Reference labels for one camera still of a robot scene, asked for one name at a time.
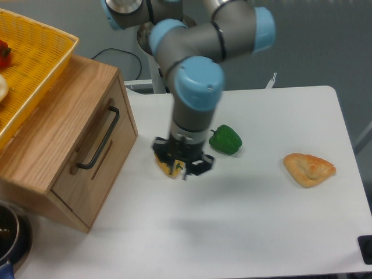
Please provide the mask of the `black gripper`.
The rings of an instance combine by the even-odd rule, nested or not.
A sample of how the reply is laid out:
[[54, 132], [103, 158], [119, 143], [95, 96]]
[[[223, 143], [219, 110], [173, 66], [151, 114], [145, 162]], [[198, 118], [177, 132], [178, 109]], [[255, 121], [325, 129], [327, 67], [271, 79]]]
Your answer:
[[183, 180], [186, 180], [188, 176], [199, 176], [213, 167], [214, 157], [203, 153], [204, 143], [190, 144], [185, 138], [179, 141], [173, 137], [155, 137], [152, 149], [160, 162], [167, 166], [173, 165], [175, 160], [184, 162]]

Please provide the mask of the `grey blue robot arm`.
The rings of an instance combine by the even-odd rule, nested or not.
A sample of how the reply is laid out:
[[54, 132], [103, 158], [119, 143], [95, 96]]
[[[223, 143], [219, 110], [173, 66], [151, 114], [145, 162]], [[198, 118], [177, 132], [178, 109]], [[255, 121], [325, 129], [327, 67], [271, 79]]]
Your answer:
[[205, 1], [210, 22], [188, 27], [181, 1], [102, 1], [113, 29], [152, 23], [148, 44], [174, 97], [169, 137], [154, 139], [159, 168], [175, 178], [209, 171], [203, 152], [224, 89], [221, 62], [271, 47], [276, 24], [271, 12], [247, 1]]

